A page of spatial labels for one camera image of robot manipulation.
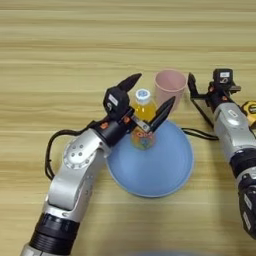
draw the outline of pink cup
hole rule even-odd
[[[186,77],[177,70],[170,69],[159,72],[155,78],[157,106],[160,107],[165,101],[175,96],[176,99],[172,108],[174,111],[180,102],[186,84]]]

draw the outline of light blue bowl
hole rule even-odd
[[[143,151],[126,135],[107,159],[114,180],[132,194],[166,196],[183,187],[191,175],[194,157],[184,132],[165,121],[155,136],[155,145]]]

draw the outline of wire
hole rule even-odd
[[[186,133],[187,135],[194,136],[200,139],[204,140],[211,140],[211,141],[216,141],[219,140],[219,138],[215,135],[193,129],[193,128],[182,128],[183,132]]]
[[[204,113],[204,111],[200,108],[200,106],[196,103],[196,101],[194,99],[191,99],[191,102],[194,104],[194,106],[196,107],[196,109],[200,112],[200,114],[202,115],[202,117],[204,118],[204,120],[211,126],[211,128],[214,127],[212,121],[210,120],[210,118]]]
[[[50,180],[53,180],[53,178],[55,176],[54,171],[53,171],[52,166],[51,166],[51,162],[52,162],[52,160],[51,160],[51,149],[52,149],[52,144],[53,144],[55,139],[57,139],[60,136],[79,136],[83,132],[85,132],[87,129],[94,128],[95,126],[98,126],[98,125],[101,125],[104,122],[107,122],[108,119],[109,119],[109,117],[106,116],[105,118],[103,118],[102,120],[100,120],[98,122],[92,121],[91,123],[89,123],[85,128],[83,128],[80,131],[74,131],[74,130],[67,130],[66,129],[66,130],[60,130],[60,131],[54,133],[51,136],[51,138],[48,142],[48,145],[47,145],[47,148],[46,148],[46,153],[45,153],[44,171],[45,171],[45,175],[47,176],[47,178],[49,178]]]

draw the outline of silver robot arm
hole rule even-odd
[[[107,116],[99,122],[93,121],[67,145],[33,236],[21,256],[70,255],[95,180],[111,149],[136,126],[146,133],[154,132],[168,117],[175,97],[166,101],[149,123],[134,115],[127,92],[140,76],[135,74],[109,88],[103,101]]]
[[[193,99],[205,100],[214,113],[212,126],[236,179],[243,226],[256,239],[256,138],[246,116],[230,98],[230,94],[241,90],[233,81],[233,71],[216,69],[213,79],[208,93],[198,94],[195,78],[190,74],[191,99],[192,102]],[[211,124],[205,114],[202,115]]]
[[[110,152],[92,129],[67,145],[42,215],[22,256],[70,255],[94,182]]]

